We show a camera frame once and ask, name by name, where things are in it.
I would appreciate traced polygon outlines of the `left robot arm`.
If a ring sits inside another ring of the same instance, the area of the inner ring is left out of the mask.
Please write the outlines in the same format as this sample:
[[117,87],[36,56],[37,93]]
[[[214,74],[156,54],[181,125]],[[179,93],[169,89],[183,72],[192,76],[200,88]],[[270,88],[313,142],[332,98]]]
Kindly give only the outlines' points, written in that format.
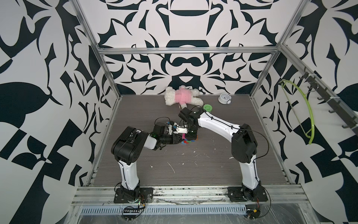
[[144,148],[161,150],[167,145],[180,144],[183,140],[181,133],[170,132],[169,125],[161,122],[154,125],[150,133],[128,126],[111,148],[121,169],[121,188],[128,191],[138,188],[140,181],[136,162]]

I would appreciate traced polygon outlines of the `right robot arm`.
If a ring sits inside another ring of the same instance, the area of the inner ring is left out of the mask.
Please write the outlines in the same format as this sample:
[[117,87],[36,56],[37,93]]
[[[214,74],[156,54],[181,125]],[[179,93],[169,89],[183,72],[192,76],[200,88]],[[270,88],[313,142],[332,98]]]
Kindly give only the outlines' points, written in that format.
[[237,125],[217,118],[199,107],[189,110],[184,108],[179,117],[186,122],[187,133],[185,138],[189,141],[197,139],[199,128],[208,129],[228,140],[231,143],[231,154],[241,168],[242,185],[254,190],[260,183],[254,160],[257,154],[257,141],[247,124]]

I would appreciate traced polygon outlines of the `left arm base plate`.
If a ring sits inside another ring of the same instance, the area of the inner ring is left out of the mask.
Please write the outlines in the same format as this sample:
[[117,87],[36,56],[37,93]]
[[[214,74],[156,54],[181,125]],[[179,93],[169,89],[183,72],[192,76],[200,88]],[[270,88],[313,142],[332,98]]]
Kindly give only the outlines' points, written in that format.
[[128,190],[121,186],[116,189],[114,203],[134,203],[134,202],[148,202],[153,199],[153,188],[136,187],[134,190]]

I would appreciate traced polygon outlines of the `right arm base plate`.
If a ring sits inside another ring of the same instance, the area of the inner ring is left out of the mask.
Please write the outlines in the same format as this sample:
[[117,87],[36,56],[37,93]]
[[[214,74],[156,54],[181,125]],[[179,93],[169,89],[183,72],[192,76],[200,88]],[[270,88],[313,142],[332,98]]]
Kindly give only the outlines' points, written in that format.
[[266,202],[268,195],[265,188],[257,185],[255,189],[242,187],[227,187],[227,196],[231,202]]

